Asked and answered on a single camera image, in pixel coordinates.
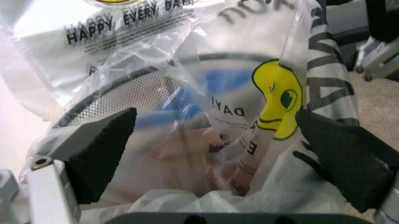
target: beige carpet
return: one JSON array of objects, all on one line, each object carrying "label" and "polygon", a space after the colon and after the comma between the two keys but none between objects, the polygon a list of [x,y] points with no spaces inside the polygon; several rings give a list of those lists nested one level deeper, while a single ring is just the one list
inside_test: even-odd
[{"label": "beige carpet", "polygon": [[[366,82],[361,75],[350,73],[359,103],[360,125],[399,150],[399,82],[377,79]],[[372,221],[373,210],[359,214],[348,205],[352,216]]]}]

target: clear plastic bag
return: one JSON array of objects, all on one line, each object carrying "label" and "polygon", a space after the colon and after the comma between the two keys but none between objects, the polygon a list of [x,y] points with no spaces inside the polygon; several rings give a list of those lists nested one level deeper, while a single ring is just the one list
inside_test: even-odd
[{"label": "clear plastic bag", "polygon": [[104,220],[127,203],[129,211],[341,211],[338,189],[295,156],[317,160],[294,118],[301,107],[358,123],[322,17],[314,0],[240,1],[109,56],[50,130],[138,109],[112,181],[85,208],[125,204],[102,209]]}]

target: smiley face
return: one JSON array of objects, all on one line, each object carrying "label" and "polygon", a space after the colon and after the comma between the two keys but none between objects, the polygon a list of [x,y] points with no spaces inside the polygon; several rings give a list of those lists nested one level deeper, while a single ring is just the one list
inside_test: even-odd
[{"label": "smiley face", "polygon": [[252,81],[266,100],[257,126],[275,130],[277,140],[289,138],[297,128],[295,114],[302,106],[302,87],[297,77],[275,60],[258,66]]}]

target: plastic bag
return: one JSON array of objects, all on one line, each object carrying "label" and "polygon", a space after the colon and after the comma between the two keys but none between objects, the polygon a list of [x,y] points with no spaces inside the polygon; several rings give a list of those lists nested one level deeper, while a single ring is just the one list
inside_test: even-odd
[{"label": "plastic bag", "polygon": [[294,119],[300,107],[357,123],[322,17],[314,0],[240,1],[187,28],[177,45],[180,33],[165,31],[111,55],[57,123],[138,109],[112,181],[85,208],[125,204],[103,209],[102,220],[126,203],[129,211],[339,212],[339,191],[297,156],[317,160]]},{"label": "plastic bag", "polygon": [[[168,42],[168,47],[175,48],[191,23],[223,5],[222,0],[146,0],[140,4],[131,0],[122,4],[102,0],[2,1],[0,21],[5,33],[31,66],[18,82],[13,81],[17,66],[11,71],[4,69],[3,76],[28,109],[53,118],[51,107],[65,107],[84,80],[115,51],[166,30],[176,34],[176,39]],[[22,95],[27,91],[26,87],[21,89],[22,80],[37,79],[50,91],[55,101],[51,105],[47,102],[49,93],[43,96],[35,92],[39,89],[35,83],[25,83],[28,90],[33,89],[31,97]]]}]

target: screw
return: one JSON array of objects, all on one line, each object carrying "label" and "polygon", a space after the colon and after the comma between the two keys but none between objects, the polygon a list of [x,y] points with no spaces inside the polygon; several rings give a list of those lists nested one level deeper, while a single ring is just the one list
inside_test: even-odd
[{"label": "screw", "polygon": [[48,165],[53,164],[53,159],[51,157],[48,156],[41,156],[39,158],[37,158],[32,165],[30,166],[31,170],[37,170],[43,167],[46,167]]}]

